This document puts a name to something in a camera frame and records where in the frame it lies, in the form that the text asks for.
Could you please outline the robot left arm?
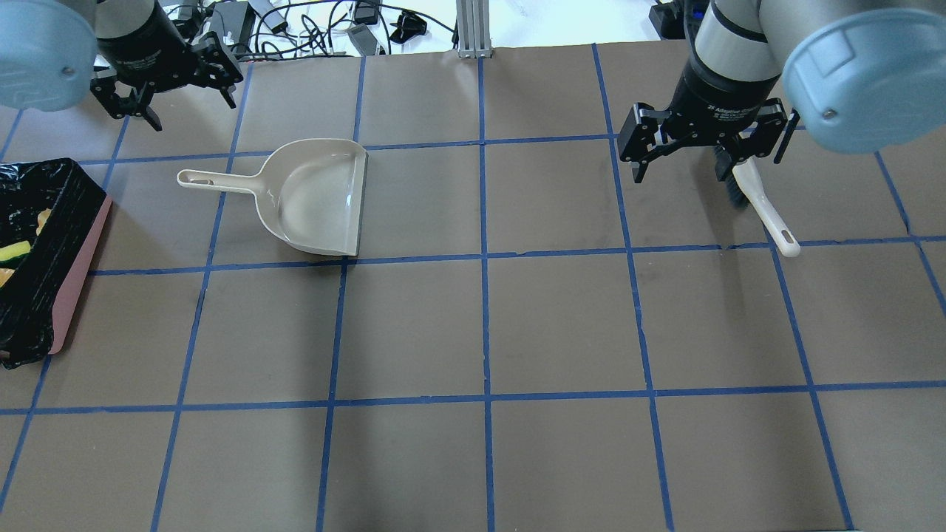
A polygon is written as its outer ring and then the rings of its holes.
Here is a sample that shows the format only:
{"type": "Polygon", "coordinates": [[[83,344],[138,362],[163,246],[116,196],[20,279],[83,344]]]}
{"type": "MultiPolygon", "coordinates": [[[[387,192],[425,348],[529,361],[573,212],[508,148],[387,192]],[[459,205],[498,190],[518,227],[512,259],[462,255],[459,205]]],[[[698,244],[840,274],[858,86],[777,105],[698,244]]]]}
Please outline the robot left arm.
{"type": "Polygon", "coordinates": [[[158,1],[4,1],[1,101],[57,112],[92,95],[111,117],[162,131],[152,98],[216,89],[234,108],[239,61],[216,33],[187,41],[158,1]]]}

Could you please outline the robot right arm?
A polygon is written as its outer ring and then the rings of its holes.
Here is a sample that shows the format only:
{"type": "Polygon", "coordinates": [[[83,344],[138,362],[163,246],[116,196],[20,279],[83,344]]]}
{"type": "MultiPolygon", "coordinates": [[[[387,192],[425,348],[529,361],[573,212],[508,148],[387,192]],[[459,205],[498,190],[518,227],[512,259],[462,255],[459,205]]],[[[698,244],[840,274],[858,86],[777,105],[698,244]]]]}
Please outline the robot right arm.
{"type": "Polygon", "coordinates": [[[689,147],[713,148],[729,179],[783,155],[798,123],[838,154],[944,125],[942,1],[686,1],[681,17],[690,54],[670,104],[635,104],[619,132],[636,182],[689,147]]]}

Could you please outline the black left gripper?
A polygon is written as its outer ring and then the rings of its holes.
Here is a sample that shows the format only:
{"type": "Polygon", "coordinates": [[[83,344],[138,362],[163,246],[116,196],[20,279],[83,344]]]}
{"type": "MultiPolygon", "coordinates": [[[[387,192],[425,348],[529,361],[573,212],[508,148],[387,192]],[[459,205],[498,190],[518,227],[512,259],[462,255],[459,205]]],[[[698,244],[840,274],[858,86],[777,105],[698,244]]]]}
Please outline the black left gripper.
{"type": "Polygon", "coordinates": [[[152,98],[186,85],[215,89],[237,107],[244,75],[233,51],[216,33],[187,44],[162,7],[98,7],[97,45],[114,74],[95,75],[90,92],[115,119],[138,117],[161,132],[152,98]],[[118,94],[119,82],[131,87],[128,95],[118,94]]]}

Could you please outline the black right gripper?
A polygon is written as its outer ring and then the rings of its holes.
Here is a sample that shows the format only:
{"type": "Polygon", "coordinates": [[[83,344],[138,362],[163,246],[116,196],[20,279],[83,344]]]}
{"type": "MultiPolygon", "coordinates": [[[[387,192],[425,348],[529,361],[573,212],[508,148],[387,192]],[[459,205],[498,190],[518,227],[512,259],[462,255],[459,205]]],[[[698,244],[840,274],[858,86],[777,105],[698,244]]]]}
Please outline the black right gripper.
{"type": "Polygon", "coordinates": [[[717,144],[714,171],[720,180],[733,178],[734,168],[752,156],[773,154],[780,164],[801,116],[795,108],[787,114],[783,101],[770,97],[776,81],[730,80],[690,56],[668,108],[636,102],[628,112],[618,135],[619,160],[630,164],[636,184],[653,161],[685,147],[717,144]]]}

